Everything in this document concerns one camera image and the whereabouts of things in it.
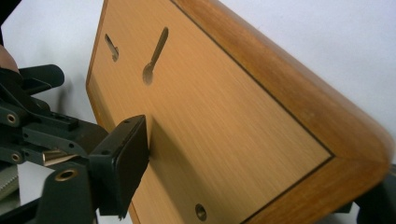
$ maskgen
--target black mechanism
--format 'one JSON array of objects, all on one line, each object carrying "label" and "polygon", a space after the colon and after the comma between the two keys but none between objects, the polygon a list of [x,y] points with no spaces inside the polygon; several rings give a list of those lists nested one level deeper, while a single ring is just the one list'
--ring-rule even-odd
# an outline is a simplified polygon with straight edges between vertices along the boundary
[{"label": "black mechanism", "polygon": [[55,65],[0,68],[0,161],[25,161],[55,170],[39,201],[0,217],[0,223],[92,224],[95,210],[125,217],[149,163],[146,118],[102,127],[50,111],[31,94],[61,86]]}]

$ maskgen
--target hole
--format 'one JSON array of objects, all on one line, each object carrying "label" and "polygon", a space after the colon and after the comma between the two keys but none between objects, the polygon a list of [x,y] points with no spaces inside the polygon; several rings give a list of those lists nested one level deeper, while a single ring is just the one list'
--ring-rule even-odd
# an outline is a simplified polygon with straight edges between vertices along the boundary
[{"label": "hole", "polygon": [[65,170],[65,171],[62,171],[61,173],[57,174],[55,176],[55,180],[62,182],[62,181],[69,180],[69,179],[75,177],[76,175],[78,175],[77,170],[69,169],[69,170]]},{"label": "hole", "polygon": [[195,213],[201,221],[206,220],[206,210],[200,203],[195,205]]},{"label": "hole", "polygon": [[10,122],[10,123],[15,123],[15,122],[17,121],[17,119],[15,119],[15,116],[13,116],[13,115],[11,115],[11,114],[8,114],[8,115],[7,115],[7,120],[8,120],[8,122]]},{"label": "hole", "polygon": [[14,161],[19,161],[21,159],[21,157],[18,154],[12,154],[11,158]]},{"label": "hole", "polygon": [[109,154],[110,154],[109,150],[102,151],[102,155],[109,155]]}]

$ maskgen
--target wooden panel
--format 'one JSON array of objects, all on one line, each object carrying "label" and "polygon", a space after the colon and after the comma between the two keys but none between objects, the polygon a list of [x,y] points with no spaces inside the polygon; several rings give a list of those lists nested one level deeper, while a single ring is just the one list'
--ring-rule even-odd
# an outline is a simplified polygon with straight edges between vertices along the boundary
[{"label": "wooden panel", "polygon": [[[105,1],[87,79],[108,130],[148,116],[150,166],[134,222],[200,223],[198,203],[207,223],[293,222],[286,210],[294,222],[313,221],[381,179],[392,144],[374,122],[221,5],[176,2],[228,54],[169,1]],[[164,26],[169,38],[146,85],[142,71]],[[115,63],[105,34],[119,48]]]}]

